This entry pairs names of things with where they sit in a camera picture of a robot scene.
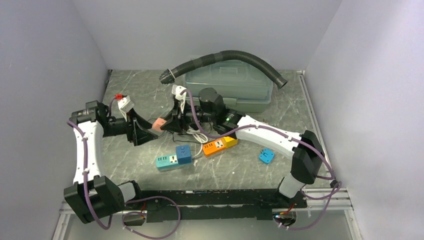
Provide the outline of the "blue cube socket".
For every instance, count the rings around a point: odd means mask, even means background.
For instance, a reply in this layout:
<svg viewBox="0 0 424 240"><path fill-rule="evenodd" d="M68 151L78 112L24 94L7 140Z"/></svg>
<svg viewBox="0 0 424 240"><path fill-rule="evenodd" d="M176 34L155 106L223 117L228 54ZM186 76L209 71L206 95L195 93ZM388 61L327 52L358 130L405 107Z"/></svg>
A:
<svg viewBox="0 0 424 240"><path fill-rule="evenodd" d="M192 163L191 148L188 144L177 146L175 148L175 153L179 165Z"/></svg>

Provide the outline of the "yellow cube socket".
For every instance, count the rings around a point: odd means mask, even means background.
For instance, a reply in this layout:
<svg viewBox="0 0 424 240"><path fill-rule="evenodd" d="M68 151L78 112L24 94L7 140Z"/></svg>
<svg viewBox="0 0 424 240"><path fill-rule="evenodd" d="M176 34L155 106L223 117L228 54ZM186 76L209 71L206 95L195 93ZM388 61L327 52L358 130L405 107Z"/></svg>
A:
<svg viewBox="0 0 424 240"><path fill-rule="evenodd" d="M238 140L236 138L231 137L231 136L223 137L222 141L223 141L225 148L231 148L238 143Z"/></svg>

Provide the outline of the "teal power strip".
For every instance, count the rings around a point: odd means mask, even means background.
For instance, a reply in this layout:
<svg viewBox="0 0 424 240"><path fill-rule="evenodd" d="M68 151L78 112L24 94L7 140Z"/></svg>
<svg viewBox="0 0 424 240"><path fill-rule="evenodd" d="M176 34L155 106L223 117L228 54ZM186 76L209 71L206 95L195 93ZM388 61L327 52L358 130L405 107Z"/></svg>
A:
<svg viewBox="0 0 424 240"><path fill-rule="evenodd" d="M188 163L179 164L176 154L158 156L155 159L155 166L160 172L171 171L188 165Z"/></svg>

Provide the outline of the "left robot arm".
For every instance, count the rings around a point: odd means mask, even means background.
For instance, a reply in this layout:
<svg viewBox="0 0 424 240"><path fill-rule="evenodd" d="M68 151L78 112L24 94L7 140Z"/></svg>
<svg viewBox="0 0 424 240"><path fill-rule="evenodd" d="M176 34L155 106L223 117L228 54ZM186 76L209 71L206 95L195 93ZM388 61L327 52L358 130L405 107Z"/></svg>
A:
<svg viewBox="0 0 424 240"><path fill-rule="evenodd" d="M75 135L77 164L72 185L63 190L63 196L82 223L97 222L103 229L110 226L101 218L111 217L125 206L137 210L144 203L134 180L115 184L104 174L103 138L124 135L134 146L140 146L159 137L150 131L153 125L136 113L128 95L115 100L121 118L112 116L111 105L94 100L73 112L67 121Z"/></svg>

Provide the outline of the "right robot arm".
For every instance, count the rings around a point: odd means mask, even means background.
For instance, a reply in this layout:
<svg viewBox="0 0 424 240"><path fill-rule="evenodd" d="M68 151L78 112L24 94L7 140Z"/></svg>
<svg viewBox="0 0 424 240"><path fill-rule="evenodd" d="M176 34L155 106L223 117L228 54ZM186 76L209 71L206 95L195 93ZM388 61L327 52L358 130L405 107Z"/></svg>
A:
<svg viewBox="0 0 424 240"><path fill-rule="evenodd" d="M280 207L289 207L302 187L313 184L319 178L319 170L326 159L312 131L290 132L256 120L227 107L223 97L212 87L199 92L199 105L195 105L191 92L183 86L174 85L171 93L173 109L153 123L155 130L184 133L189 128L197 128L211 139L229 136L261 145L291 159L290 172L283 177L275 194ZM207 133L201 128L201 123L211 123L217 135Z"/></svg>

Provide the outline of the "pink small block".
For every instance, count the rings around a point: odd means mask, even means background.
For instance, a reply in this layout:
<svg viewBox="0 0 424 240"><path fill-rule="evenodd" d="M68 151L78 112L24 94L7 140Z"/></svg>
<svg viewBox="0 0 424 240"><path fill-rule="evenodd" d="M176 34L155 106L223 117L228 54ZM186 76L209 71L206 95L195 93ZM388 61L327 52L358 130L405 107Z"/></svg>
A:
<svg viewBox="0 0 424 240"><path fill-rule="evenodd" d="M161 129L161 127L166 123L167 121L163 118L158 117L153 123L152 123L152 130L156 132L163 132L164 130Z"/></svg>

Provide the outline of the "orange power strip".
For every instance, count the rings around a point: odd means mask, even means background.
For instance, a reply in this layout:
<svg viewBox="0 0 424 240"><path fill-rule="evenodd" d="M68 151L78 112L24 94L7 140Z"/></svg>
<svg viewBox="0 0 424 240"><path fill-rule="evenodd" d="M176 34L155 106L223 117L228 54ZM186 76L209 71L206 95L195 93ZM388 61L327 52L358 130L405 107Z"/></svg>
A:
<svg viewBox="0 0 424 240"><path fill-rule="evenodd" d="M227 146L227 141L224 138L218 138L214 141L208 142L203 145L202 150L203 154L206 157L217 154L223 151Z"/></svg>

